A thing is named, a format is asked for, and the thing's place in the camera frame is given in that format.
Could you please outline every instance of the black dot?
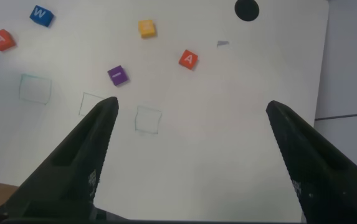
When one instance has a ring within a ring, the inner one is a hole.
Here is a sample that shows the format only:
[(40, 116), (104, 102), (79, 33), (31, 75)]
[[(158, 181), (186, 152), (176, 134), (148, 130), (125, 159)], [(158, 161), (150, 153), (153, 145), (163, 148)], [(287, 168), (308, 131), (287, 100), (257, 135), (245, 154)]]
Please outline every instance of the black dot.
[(235, 13), (243, 21), (253, 21), (259, 16), (259, 5), (255, 0), (238, 0), (235, 3)]

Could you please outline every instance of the orange block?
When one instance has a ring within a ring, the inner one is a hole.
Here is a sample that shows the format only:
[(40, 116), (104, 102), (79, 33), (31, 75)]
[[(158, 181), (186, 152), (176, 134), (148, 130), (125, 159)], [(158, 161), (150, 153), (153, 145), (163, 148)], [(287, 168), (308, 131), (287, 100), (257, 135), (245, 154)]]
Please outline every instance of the orange block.
[(183, 56), (179, 59), (179, 64), (192, 70), (197, 60), (198, 56), (196, 54), (185, 50)]
[(15, 46), (15, 41), (8, 31), (2, 29), (0, 30), (0, 51), (4, 51)]

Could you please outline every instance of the white table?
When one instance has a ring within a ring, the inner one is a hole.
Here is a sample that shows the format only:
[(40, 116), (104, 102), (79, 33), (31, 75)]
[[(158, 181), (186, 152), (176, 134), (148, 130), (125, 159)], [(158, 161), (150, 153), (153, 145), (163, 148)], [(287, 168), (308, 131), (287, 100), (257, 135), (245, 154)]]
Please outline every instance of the white table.
[[(0, 1), (0, 182), (21, 184), (82, 119), (83, 92), (117, 96), (119, 115), (95, 205), (126, 218), (298, 222), (301, 208), (265, 109), (285, 103), (313, 124), (328, 3), (258, 0)], [(33, 23), (38, 4), (56, 18)], [(143, 40), (138, 21), (158, 36)], [(218, 40), (229, 45), (216, 47)], [(195, 71), (178, 65), (185, 49)], [(123, 66), (131, 82), (113, 86)], [(52, 79), (48, 104), (18, 100), (20, 75)], [(163, 112), (159, 134), (134, 129), (137, 105)]]

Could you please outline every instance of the square outline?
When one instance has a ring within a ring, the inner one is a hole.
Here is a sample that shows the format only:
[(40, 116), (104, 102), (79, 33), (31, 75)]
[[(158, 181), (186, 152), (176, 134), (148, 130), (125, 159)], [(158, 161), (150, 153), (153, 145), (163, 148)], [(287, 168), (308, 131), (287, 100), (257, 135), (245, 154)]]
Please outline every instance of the square outline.
[[(39, 79), (43, 79), (43, 80), (49, 80), (50, 81), (50, 85), (49, 85), (49, 97), (48, 97), (48, 100), (47, 102), (43, 103), (43, 102), (38, 102), (38, 101), (34, 101), (34, 100), (27, 100), (27, 99), (24, 99), (24, 98), (21, 98), (21, 87), (22, 87), (22, 82), (23, 82), (23, 79), (24, 78), (39, 78)], [(41, 103), (43, 105), (46, 105), (49, 100), (51, 99), (51, 93), (52, 93), (52, 80), (50, 78), (44, 78), (44, 77), (37, 77), (37, 76), (34, 76), (34, 75), (28, 75), (28, 74), (22, 74), (21, 75), (21, 82), (19, 84), (19, 99), (20, 100), (23, 100), (23, 101), (28, 101), (28, 102), (34, 102), (34, 103)]]
[(91, 94), (91, 93), (86, 93), (86, 92), (83, 92), (83, 98), (81, 99), (81, 105), (80, 105), (80, 110), (79, 110), (79, 116), (85, 116), (86, 114), (81, 114), (81, 108), (83, 107), (83, 102), (84, 102), (84, 96), (85, 95), (90, 95), (90, 96), (95, 96), (95, 95), (93, 95), (93, 94)]
[[(154, 112), (160, 112), (160, 117), (159, 117), (159, 120), (158, 120), (158, 131), (157, 132), (154, 133), (154, 132), (151, 132), (151, 131), (145, 131), (145, 130), (136, 128), (136, 117), (138, 116), (138, 113), (140, 112), (140, 107), (146, 108), (146, 109), (154, 111)], [(141, 132), (150, 133), (150, 134), (159, 134), (159, 124), (160, 124), (160, 119), (161, 119), (161, 115), (162, 114), (163, 113), (160, 110), (155, 110), (155, 109), (152, 109), (152, 108), (149, 108), (149, 107), (146, 107), (146, 106), (137, 106), (136, 107), (136, 115), (135, 115), (135, 119), (134, 119), (135, 131), (141, 131)]]

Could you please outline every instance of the cube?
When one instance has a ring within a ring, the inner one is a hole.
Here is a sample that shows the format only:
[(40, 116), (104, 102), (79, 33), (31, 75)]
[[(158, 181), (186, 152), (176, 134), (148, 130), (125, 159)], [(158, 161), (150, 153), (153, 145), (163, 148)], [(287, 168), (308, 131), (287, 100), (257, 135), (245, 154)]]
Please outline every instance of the cube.
[(149, 38), (156, 35), (155, 25), (153, 25), (153, 21), (150, 19), (138, 22), (138, 29), (140, 30), (142, 38)]
[(112, 80), (113, 84), (115, 84), (115, 86), (118, 86), (118, 85), (128, 81), (128, 77), (127, 77), (126, 73), (124, 72), (124, 69), (121, 67), (121, 65), (109, 70), (108, 74), (109, 74), (109, 77)]
[(181, 59), (179, 59), (179, 64), (191, 69), (195, 66), (198, 60), (198, 56), (188, 50), (185, 50)]
[(30, 15), (30, 19), (32, 19), (35, 23), (43, 25), (45, 27), (49, 27), (54, 15), (48, 9), (44, 9), (40, 6), (35, 6), (34, 10)]
[(15, 41), (8, 31), (2, 29), (0, 30), (0, 51), (4, 51), (15, 46)]

